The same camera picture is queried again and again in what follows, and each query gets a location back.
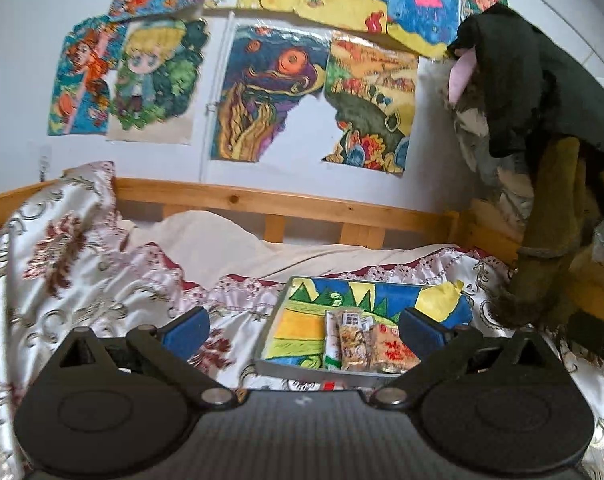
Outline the swirly sun drawing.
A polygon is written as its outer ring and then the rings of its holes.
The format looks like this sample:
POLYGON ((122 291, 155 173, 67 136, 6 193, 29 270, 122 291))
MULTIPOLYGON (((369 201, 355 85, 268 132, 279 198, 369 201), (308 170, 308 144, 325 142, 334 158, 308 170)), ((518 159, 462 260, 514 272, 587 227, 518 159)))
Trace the swirly sun drawing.
POLYGON ((330 35, 264 24, 233 32, 216 104, 211 157, 258 162, 288 114, 326 80, 330 35))

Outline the white wall conduit pipe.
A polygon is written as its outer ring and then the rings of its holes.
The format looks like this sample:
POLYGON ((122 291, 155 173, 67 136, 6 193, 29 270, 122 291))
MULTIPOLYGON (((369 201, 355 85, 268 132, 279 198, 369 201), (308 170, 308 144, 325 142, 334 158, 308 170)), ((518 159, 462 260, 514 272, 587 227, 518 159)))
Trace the white wall conduit pipe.
POLYGON ((198 180, 205 183, 207 179, 207 165, 209 164, 211 146, 215 129, 218 99, 224 82, 224 70, 228 61, 230 44, 235 33, 236 13, 229 10, 225 16, 224 30, 219 39, 219 44, 214 50, 216 54, 215 66, 210 96, 205 104, 205 130, 202 139, 202 150, 200 155, 200 168, 198 180))

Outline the white pillow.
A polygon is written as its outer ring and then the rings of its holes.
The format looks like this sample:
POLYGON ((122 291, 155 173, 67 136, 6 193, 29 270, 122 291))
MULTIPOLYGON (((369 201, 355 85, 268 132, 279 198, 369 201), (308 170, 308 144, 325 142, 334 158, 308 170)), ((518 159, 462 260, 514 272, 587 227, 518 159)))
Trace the white pillow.
POLYGON ((444 249, 431 244, 413 249, 370 249, 340 244, 296 245, 264 242, 213 212, 172 214, 149 226, 122 220, 129 249, 153 243, 183 269, 185 279, 206 289, 227 275, 285 282, 293 276, 322 276, 366 266, 412 263, 444 249))

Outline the wooden bed frame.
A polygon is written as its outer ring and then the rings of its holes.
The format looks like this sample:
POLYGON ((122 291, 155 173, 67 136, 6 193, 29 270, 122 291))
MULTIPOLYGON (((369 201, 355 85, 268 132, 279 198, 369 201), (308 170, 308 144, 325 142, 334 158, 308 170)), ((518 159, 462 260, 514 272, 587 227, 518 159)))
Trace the wooden bed frame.
POLYGON ((303 219, 338 224, 342 244, 370 249, 381 248, 389 230, 419 233, 431 244, 481 249, 504 263, 513 263, 520 247, 520 240, 489 228, 471 211, 435 214, 253 188, 121 177, 114 179, 114 191, 124 202, 161 206, 163 217, 197 209, 260 214, 265 218, 263 239, 272 243, 283 241, 289 219, 303 219))

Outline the red print snack packet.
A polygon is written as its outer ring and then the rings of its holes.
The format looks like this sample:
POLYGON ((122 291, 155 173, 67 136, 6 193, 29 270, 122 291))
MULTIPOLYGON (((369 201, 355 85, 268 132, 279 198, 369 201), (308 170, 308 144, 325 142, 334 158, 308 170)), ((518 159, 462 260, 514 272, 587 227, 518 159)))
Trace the red print snack packet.
POLYGON ((379 373, 403 374, 420 359, 399 338, 396 326, 375 324, 371 330, 371 367, 379 373))

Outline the pink jellyfish drawing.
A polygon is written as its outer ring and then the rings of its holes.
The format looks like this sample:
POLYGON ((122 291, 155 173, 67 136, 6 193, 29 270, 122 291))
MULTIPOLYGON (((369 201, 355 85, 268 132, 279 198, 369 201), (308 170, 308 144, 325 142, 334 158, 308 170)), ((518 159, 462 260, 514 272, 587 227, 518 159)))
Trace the pink jellyfish drawing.
POLYGON ((455 39, 458 0, 387 0, 387 34, 425 58, 444 58, 455 39))

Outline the floral satin bedspread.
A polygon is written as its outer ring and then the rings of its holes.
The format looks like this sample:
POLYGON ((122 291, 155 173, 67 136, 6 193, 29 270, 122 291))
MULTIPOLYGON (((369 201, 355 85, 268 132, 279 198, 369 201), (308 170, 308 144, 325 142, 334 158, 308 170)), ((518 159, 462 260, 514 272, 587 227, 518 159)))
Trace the floral satin bedspread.
MULTIPOLYGON (((259 377, 249 357, 285 282, 227 275, 212 288, 148 243, 127 247, 117 221, 114 167, 95 162, 11 208, 0 228, 0 479, 30 477, 14 414, 76 328, 92 342, 141 324, 162 326, 194 307, 210 312, 211 338, 183 361, 184 378, 249 386, 247 402, 205 416, 152 479, 465 479, 401 414, 369 408, 355 393, 313 391, 259 377)), ((366 266, 383 283, 470 282, 480 299, 504 271, 494 259, 445 247, 412 263, 366 266)))

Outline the blond boy drawing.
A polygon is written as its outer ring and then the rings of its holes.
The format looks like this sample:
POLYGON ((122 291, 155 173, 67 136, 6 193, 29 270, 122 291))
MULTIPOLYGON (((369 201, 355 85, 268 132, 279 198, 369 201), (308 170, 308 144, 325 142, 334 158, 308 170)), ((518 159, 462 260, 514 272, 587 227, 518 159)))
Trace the blond boy drawing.
POLYGON ((111 141, 188 144, 209 40, 203 18, 154 18, 128 29, 111 84, 111 141))

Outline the colourful painted tray box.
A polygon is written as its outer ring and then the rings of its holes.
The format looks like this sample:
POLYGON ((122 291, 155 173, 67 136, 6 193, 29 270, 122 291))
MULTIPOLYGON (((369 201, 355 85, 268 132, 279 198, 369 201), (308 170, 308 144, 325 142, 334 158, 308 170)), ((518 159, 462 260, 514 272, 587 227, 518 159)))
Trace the colourful painted tray box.
POLYGON ((375 388, 407 372, 473 320, 462 283, 420 286, 291 278, 256 344, 257 373, 375 388))

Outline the white green snack packet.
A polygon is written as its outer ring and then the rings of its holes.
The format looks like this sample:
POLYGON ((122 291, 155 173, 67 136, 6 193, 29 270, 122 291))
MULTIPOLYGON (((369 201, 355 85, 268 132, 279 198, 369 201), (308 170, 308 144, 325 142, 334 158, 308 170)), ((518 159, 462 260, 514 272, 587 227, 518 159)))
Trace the white green snack packet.
POLYGON ((325 314, 325 351, 323 352, 323 368, 325 370, 339 370, 341 362, 341 342, 339 323, 334 310, 325 314))

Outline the red haired girl drawing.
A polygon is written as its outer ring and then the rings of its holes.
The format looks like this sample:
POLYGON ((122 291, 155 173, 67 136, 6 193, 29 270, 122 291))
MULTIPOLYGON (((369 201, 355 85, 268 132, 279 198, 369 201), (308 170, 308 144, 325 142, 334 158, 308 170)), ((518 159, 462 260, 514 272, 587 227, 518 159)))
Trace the red haired girl drawing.
POLYGON ((104 134, 111 92, 108 74, 123 51, 128 24, 87 18, 64 38, 52 90, 49 136, 104 134))

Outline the black jacket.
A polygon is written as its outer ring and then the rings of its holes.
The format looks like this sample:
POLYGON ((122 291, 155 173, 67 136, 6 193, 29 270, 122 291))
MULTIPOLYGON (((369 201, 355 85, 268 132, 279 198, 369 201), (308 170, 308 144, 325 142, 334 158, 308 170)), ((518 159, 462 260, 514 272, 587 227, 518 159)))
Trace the black jacket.
POLYGON ((458 26, 448 50, 459 49, 476 50, 488 153, 534 159, 548 144, 575 138, 604 171, 604 88, 541 29, 496 3, 458 26))

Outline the brown hanging trousers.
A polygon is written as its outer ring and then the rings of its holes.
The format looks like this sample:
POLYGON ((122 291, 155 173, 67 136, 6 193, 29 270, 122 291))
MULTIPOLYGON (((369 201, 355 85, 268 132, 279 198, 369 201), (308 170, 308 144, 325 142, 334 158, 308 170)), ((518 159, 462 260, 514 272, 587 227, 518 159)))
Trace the brown hanging trousers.
POLYGON ((537 159, 533 188, 516 273, 493 309, 509 327, 552 324, 561 315, 570 266, 604 218, 604 153, 577 138, 550 143, 537 159))

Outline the landscape hill drawing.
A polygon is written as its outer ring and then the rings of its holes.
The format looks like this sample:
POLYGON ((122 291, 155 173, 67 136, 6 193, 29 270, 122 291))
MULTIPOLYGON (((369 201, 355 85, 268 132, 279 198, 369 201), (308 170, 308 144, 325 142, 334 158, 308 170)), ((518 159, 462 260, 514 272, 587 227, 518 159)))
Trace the landscape hill drawing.
POLYGON ((404 174, 413 118, 419 56, 335 32, 325 98, 341 138, 323 160, 404 174))

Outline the nut bar snack packet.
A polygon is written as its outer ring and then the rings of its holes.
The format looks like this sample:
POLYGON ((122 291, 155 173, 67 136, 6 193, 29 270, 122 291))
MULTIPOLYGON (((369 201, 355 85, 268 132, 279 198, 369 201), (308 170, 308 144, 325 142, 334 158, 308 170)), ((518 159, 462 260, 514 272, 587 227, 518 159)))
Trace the nut bar snack packet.
POLYGON ((341 342, 342 370, 368 370, 371 355, 371 330, 375 321, 356 309, 340 309, 337 313, 341 342))

